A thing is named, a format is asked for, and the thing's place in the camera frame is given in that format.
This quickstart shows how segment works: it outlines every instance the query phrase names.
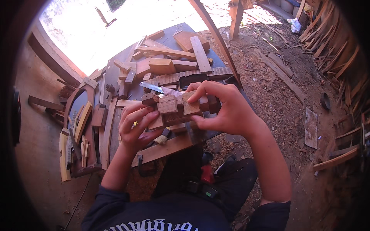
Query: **stack of wood strips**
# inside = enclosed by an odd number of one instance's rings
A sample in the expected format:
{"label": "stack of wood strips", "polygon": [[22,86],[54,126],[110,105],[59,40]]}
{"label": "stack of wood strips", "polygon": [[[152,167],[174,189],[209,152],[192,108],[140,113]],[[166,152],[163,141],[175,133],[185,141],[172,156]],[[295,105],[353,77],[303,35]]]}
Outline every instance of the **stack of wood strips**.
{"label": "stack of wood strips", "polygon": [[368,107],[366,66],[360,47],[338,7],[325,0],[315,20],[299,37],[303,53],[311,54],[317,69],[338,92],[337,105],[347,106],[354,118]]}

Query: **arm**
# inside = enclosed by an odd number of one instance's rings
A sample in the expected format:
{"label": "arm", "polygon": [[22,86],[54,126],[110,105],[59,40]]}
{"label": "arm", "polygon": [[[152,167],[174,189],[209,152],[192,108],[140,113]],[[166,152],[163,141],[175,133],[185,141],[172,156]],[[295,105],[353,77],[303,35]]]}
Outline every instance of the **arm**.
{"label": "arm", "polygon": [[221,110],[214,118],[192,116],[200,129],[242,135],[249,142],[261,185],[261,205],[289,201],[292,186],[284,157],[266,123],[254,113],[237,87],[204,81],[190,84],[187,91],[192,90],[196,92],[188,99],[189,103],[206,94],[214,95],[222,102]]}
{"label": "arm", "polygon": [[104,188],[118,192],[125,191],[131,163],[136,153],[163,132],[163,129],[144,132],[158,116],[158,111],[153,111],[152,107],[145,107],[141,103],[122,110],[118,126],[122,141],[101,182]]}

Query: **pants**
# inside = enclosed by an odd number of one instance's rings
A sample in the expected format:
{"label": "pants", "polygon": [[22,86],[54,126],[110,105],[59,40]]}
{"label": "pants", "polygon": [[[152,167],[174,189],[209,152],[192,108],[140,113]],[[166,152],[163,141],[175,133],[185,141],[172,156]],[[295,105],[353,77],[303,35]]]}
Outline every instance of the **pants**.
{"label": "pants", "polygon": [[[152,198],[165,194],[184,192],[189,180],[201,178],[202,146],[193,146],[171,155],[163,168]],[[228,222],[232,222],[242,208],[257,179],[254,160],[226,162],[215,174],[214,187],[218,190],[218,205]]]}

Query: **white plastic bag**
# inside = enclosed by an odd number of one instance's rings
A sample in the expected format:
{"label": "white plastic bag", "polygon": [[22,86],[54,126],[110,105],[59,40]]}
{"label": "white plastic bag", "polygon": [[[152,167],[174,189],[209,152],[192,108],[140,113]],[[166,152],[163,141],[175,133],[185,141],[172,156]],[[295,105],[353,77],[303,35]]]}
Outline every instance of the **white plastic bag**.
{"label": "white plastic bag", "polygon": [[287,20],[292,26],[290,27],[290,29],[292,30],[293,33],[299,33],[300,31],[300,28],[301,28],[301,25],[298,21],[298,18],[295,18],[295,19],[288,19]]}

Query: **dirt ground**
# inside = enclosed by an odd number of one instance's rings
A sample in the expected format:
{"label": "dirt ground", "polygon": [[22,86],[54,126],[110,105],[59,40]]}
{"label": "dirt ground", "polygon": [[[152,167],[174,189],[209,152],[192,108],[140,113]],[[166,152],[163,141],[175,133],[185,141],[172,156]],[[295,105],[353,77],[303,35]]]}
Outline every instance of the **dirt ground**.
{"label": "dirt ground", "polygon": [[[290,25],[279,16],[274,16],[283,23],[272,27],[284,32],[283,36],[290,42],[288,45],[285,45],[277,34],[261,24],[249,24],[241,28],[238,38],[233,40],[229,40],[226,35],[229,27],[221,28],[220,32],[226,43],[230,44],[229,52],[240,74],[246,95],[257,115],[271,129],[290,169],[293,197],[286,230],[332,230],[339,219],[344,216],[345,208],[348,208],[350,204],[355,177],[348,172],[353,173],[355,170],[349,170],[348,166],[339,166],[320,171],[317,176],[314,176],[312,166],[323,160],[325,153],[333,147],[336,135],[333,124],[346,112],[336,106],[337,93],[317,72],[311,55],[304,54],[300,47],[293,48],[300,44],[299,35],[292,34]],[[211,48],[226,62],[212,35],[198,34],[209,40]],[[261,38],[264,35],[272,38],[270,43],[278,51]],[[304,104],[269,67],[252,53],[256,47],[264,54],[274,52],[283,58],[284,63],[294,73],[292,82],[307,95]],[[323,92],[329,95],[332,104],[330,112],[320,104],[320,96]],[[318,136],[321,138],[318,140],[317,150],[304,145],[303,123],[306,118],[306,107],[318,115]],[[235,155],[237,160],[253,157],[251,148],[243,137],[228,134],[221,134],[208,140],[204,148],[214,154],[214,160],[211,162],[214,170],[231,154]],[[307,152],[297,151],[298,149],[306,149]],[[164,162],[159,163],[161,170]],[[160,172],[158,171],[155,176],[143,181],[139,180],[137,170],[131,171],[128,184],[131,201],[149,200]],[[259,205],[261,196],[257,180],[249,198],[233,222],[234,230],[243,230],[246,227]]]}

